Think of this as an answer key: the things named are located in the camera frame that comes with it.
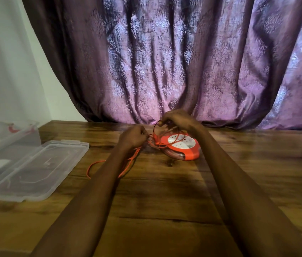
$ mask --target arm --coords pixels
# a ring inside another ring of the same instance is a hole
[[[149,137],[144,127],[125,131],[101,168],[70,201],[40,242],[32,257],[93,256],[110,209],[117,177],[129,152]]]
[[[251,256],[302,256],[300,232],[204,126],[183,110],[167,112],[160,125],[166,122],[187,130],[200,143],[226,210]]]

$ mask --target wood grain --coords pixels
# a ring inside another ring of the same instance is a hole
[[[80,140],[90,149],[50,198],[0,201],[0,252],[6,254],[0,256],[34,248],[88,181],[88,165],[106,159],[128,126],[52,121],[40,128],[43,142]],[[302,132],[220,129],[212,135],[302,233]],[[95,256],[242,256],[241,250],[204,159],[176,161],[147,146],[120,181]]]

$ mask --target person's right arm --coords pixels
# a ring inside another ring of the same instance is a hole
[[[231,221],[251,256],[302,256],[300,232],[203,125],[181,109],[165,113],[159,125],[165,123],[188,131],[199,142]]]

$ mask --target curtain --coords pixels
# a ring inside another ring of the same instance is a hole
[[[23,0],[88,121],[302,129],[302,0]]]

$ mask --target forearm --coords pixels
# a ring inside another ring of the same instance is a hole
[[[252,256],[302,256],[302,236],[203,126],[194,129],[232,223]]]
[[[100,240],[127,151],[115,147],[44,234],[31,256],[92,256]]]

